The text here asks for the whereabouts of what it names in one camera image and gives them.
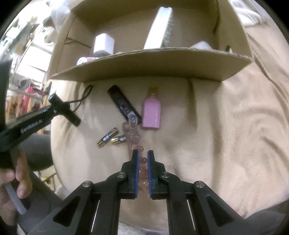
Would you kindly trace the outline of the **black gold battery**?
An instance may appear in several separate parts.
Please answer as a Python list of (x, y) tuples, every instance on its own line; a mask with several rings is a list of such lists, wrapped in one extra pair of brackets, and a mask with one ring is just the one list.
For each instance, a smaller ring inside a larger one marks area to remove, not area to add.
[(121, 144), (123, 142), (126, 142), (126, 136), (125, 135), (117, 136), (117, 137), (111, 139), (112, 144)]
[(114, 137), (115, 135), (117, 135), (119, 133), (118, 128), (113, 128), (112, 130), (110, 130), (108, 133), (106, 133), (98, 142), (97, 145), (98, 147), (102, 147), (103, 145), (105, 145), (112, 137)]

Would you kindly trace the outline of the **black rectangular device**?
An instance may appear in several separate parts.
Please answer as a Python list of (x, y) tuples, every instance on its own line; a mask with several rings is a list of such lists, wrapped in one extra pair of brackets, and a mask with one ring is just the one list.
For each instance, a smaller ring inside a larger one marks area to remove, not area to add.
[(127, 121), (131, 115), (135, 115), (137, 118), (137, 124), (142, 123), (142, 117), (117, 85), (111, 86), (107, 93)]

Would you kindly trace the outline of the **pink perfume bottle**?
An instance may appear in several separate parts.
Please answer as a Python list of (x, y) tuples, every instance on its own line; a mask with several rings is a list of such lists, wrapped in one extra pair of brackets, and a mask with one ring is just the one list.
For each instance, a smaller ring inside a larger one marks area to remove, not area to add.
[(159, 129), (161, 117), (161, 103), (157, 98), (158, 88), (149, 87), (143, 103), (142, 127), (145, 129)]

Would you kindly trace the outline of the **wooden chair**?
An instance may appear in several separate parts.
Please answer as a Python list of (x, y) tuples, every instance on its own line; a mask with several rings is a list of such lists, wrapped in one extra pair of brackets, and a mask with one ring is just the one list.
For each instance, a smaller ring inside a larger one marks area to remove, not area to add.
[(5, 100), (5, 122), (10, 123), (19, 116), (36, 111), (48, 105), (48, 95), (33, 97), (27, 95), (8, 95)]

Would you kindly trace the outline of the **tan bed sheet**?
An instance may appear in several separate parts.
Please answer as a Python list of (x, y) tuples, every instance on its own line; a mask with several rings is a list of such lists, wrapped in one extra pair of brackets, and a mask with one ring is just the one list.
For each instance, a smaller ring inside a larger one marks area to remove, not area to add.
[(254, 61), (225, 80), (130, 77), (93, 83), (78, 109), (81, 125), (51, 125), (51, 149), (62, 185), (100, 182), (128, 160), (126, 144), (96, 143), (124, 121), (108, 96), (118, 85), (137, 110), (156, 86), (161, 126), (141, 129), (145, 151), (181, 180), (205, 182), (260, 234), (273, 234), (288, 209), (288, 43), (268, 18), (246, 28)]

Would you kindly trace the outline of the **brown cardboard box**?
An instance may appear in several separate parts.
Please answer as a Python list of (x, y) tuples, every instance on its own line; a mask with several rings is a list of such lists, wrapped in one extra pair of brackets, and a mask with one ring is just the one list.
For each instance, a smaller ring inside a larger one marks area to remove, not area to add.
[(253, 60), (229, 1), (73, 1), (70, 6), (51, 58), (51, 79), (223, 81)]

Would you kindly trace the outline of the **white flat box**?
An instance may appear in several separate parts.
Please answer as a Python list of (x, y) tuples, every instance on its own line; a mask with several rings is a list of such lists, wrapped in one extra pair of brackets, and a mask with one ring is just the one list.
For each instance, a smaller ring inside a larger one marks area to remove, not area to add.
[(172, 15), (173, 9), (171, 7), (160, 7), (158, 9), (145, 41), (144, 50), (167, 47)]

